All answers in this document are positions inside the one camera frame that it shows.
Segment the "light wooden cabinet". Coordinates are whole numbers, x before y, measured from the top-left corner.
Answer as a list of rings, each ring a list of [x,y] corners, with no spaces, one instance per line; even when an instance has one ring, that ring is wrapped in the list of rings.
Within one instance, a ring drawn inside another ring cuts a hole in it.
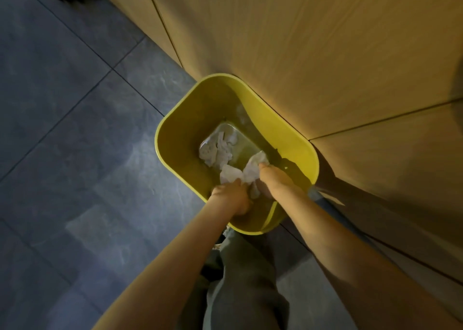
[[[463,322],[463,0],[110,0],[320,152],[317,189]]]

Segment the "person's right hand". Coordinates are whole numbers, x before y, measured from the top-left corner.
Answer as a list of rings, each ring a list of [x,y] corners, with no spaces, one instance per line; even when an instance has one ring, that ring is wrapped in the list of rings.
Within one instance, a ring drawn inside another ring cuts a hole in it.
[[[276,185],[274,190],[274,200],[283,203],[289,197],[303,194],[303,191],[292,181],[289,175],[283,170],[276,167]]]

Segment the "grey trousers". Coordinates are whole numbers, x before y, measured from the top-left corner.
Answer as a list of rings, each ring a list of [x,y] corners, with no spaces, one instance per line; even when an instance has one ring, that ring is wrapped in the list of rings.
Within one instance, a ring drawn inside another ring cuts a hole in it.
[[[264,235],[227,228],[207,257],[175,330],[286,330],[290,306],[276,286]]]

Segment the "person's left forearm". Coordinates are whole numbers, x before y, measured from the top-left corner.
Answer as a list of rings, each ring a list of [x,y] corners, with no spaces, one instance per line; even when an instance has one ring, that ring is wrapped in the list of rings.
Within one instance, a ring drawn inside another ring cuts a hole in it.
[[[92,330],[173,330],[206,258],[231,219],[208,200]]]

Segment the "yellow plastic waste bin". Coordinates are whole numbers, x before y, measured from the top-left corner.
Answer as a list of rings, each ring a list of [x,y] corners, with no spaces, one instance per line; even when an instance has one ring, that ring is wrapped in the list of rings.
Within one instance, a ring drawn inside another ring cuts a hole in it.
[[[305,192],[316,183],[320,161],[314,146],[241,79],[212,74],[172,108],[155,135],[160,161],[203,201],[219,184],[219,172],[199,158],[198,149],[221,122],[233,124]]]

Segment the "white tissue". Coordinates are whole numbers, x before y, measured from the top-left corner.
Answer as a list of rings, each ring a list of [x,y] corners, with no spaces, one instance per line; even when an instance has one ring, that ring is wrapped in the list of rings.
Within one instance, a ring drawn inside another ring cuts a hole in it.
[[[219,175],[220,183],[222,185],[226,183],[233,183],[239,179],[242,184],[246,184],[248,188],[250,188],[250,198],[255,200],[259,198],[261,194],[256,184],[256,181],[260,178],[260,163],[264,163],[266,165],[269,164],[267,155],[263,151],[253,155],[243,170],[225,164]]]
[[[233,159],[233,148],[238,141],[236,131],[218,131],[209,136],[199,148],[199,158],[208,166],[222,170]]]

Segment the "clear plastic tray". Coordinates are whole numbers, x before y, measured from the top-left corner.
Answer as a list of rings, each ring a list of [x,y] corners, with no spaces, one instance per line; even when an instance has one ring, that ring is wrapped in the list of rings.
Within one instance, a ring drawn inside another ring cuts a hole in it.
[[[245,136],[241,131],[239,131],[233,124],[227,123],[227,122],[221,122],[217,125],[216,128],[214,128],[210,134],[208,134],[205,139],[201,142],[201,144],[212,134],[218,132],[218,131],[225,131],[225,132],[231,132],[231,131],[236,131],[238,135],[238,141],[236,145],[233,148],[233,159],[228,163],[228,165],[231,165],[233,167],[236,167],[238,169],[244,169],[246,166],[247,162],[249,159],[258,153],[260,149],[247,137]],[[221,170],[218,170],[216,168],[210,167],[211,169],[216,170],[217,172],[220,172]]]

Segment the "person's left hand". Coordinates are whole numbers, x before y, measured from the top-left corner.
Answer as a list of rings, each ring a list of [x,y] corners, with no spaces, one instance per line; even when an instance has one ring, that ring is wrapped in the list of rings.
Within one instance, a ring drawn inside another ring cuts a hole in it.
[[[248,193],[248,186],[246,184],[242,184],[239,179],[233,183],[226,183],[216,186],[212,190],[209,200],[217,204],[220,211],[223,211],[223,213],[226,214],[229,218],[232,218],[235,217],[234,197],[237,192]]]

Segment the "person's right forearm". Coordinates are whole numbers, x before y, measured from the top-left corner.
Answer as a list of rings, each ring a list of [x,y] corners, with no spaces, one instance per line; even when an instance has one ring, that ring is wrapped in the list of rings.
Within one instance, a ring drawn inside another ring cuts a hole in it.
[[[272,190],[359,330],[463,330],[419,284],[309,199]]]

